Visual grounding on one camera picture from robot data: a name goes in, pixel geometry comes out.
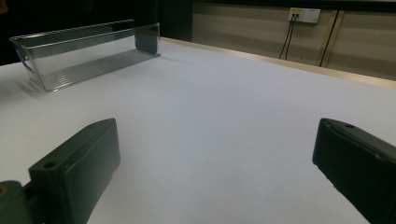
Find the black cable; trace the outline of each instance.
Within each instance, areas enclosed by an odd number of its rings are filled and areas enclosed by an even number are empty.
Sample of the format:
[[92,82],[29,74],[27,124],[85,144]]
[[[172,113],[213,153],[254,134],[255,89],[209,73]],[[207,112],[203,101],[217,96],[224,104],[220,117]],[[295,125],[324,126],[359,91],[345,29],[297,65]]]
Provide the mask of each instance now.
[[292,25],[292,23],[293,23],[294,17],[297,18],[297,15],[296,15],[296,14],[293,14],[293,15],[291,16],[291,20],[290,20],[290,24],[289,24],[289,30],[288,30],[288,35],[286,36],[285,43],[283,44],[282,51],[280,52],[280,55],[279,55],[279,59],[282,57],[283,50],[285,49],[286,43],[288,42],[289,34],[290,34],[290,29],[291,29],[291,25]]
[[290,32],[289,44],[288,44],[288,47],[286,48],[286,56],[285,56],[285,60],[286,61],[288,60],[288,53],[289,53],[291,37],[293,36],[294,23],[297,21],[297,17],[298,16],[299,15],[296,15],[296,17],[294,18],[294,21],[291,23],[291,32]]

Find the white tabletop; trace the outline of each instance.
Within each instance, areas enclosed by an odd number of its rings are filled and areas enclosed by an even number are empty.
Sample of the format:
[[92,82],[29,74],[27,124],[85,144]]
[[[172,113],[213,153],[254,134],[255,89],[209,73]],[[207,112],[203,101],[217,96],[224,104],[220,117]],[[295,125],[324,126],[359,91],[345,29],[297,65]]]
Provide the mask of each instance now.
[[121,165],[91,224],[368,223],[312,161],[321,118],[396,145],[396,90],[162,42],[160,58],[44,93],[0,67],[0,180],[115,118]]

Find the transparent plastic bin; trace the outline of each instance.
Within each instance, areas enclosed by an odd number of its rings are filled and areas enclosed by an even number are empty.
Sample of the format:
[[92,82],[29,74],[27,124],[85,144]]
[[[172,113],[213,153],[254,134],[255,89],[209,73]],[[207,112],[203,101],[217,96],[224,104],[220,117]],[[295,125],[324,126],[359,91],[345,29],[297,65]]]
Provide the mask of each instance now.
[[30,78],[46,91],[57,91],[161,55],[160,24],[134,28],[133,20],[9,40]]

